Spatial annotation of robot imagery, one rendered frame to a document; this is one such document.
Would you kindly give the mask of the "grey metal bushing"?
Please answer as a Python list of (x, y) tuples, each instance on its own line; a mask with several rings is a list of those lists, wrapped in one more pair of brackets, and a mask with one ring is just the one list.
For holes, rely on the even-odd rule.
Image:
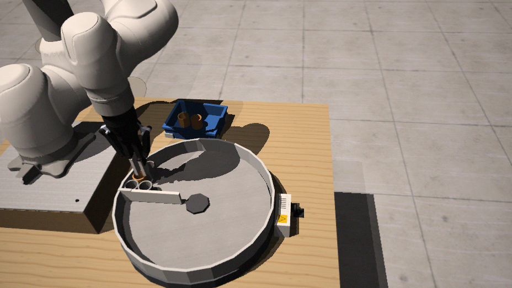
[(158, 176), (158, 170), (157, 170), (155, 162), (147, 161), (147, 164), (149, 166), (149, 170), (148, 170), (148, 173), (147, 173), (148, 178), (149, 179), (156, 178)]
[(138, 185), (138, 189), (139, 190), (154, 190), (152, 183), (148, 180), (142, 181)]
[(138, 185), (139, 185), (138, 181), (129, 180), (128, 182), (125, 183), (124, 188), (138, 189)]

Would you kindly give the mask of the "blue plastic crate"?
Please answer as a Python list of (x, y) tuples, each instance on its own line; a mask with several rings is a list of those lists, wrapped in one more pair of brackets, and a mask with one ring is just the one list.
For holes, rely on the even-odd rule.
[[(228, 106), (225, 105), (178, 100), (162, 126), (162, 129), (165, 130), (165, 137), (184, 140), (196, 138), (219, 139), (224, 124), (228, 119), (227, 108)], [(183, 112), (189, 114), (189, 119), (192, 115), (201, 115), (203, 127), (198, 130), (193, 129), (191, 120), (188, 127), (181, 127), (178, 114)]]

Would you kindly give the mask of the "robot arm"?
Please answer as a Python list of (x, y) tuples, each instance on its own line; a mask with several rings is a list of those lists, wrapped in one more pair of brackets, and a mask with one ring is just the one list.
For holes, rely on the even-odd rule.
[(118, 116), (135, 102), (128, 77), (175, 34), (179, 18), (168, 0), (100, 0), (97, 13), (76, 15), (67, 0), (22, 0), (42, 35), (43, 68), (0, 68), (0, 131), (19, 156), (8, 169), (28, 182), (62, 178), (96, 136), (75, 132), (79, 112), (93, 105)]

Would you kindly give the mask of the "bronze bushing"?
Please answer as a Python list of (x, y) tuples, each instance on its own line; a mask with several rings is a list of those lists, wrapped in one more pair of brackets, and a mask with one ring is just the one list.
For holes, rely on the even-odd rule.
[(178, 114), (178, 120), (179, 120), (179, 125), (181, 127), (188, 127), (190, 125), (190, 119), (189, 119), (189, 114), (188, 113), (180, 113)]
[(133, 173), (132, 178), (133, 178), (133, 180), (138, 181), (138, 183), (141, 183), (142, 181), (145, 181), (145, 180), (149, 180), (147, 175), (144, 176), (142, 174), (142, 171), (140, 171), (139, 175), (136, 175), (135, 173)]
[(190, 120), (191, 120), (193, 129), (198, 130), (203, 127), (201, 115), (199, 115), (199, 114), (192, 115)]

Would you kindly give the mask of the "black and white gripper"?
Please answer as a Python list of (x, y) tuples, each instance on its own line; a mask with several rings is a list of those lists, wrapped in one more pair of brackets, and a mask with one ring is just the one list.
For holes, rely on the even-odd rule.
[[(140, 171), (147, 175), (149, 166), (147, 157), (150, 153), (150, 132), (151, 126), (143, 126), (137, 119), (134, 106), (124, 114), (112, 117), (102, 116), (103, 124), (99, 130), (112, 145), (120, 157), (125, 156), (136, 175)], [(142, 144), (138, 137), (138, 130), (141, 131)]]

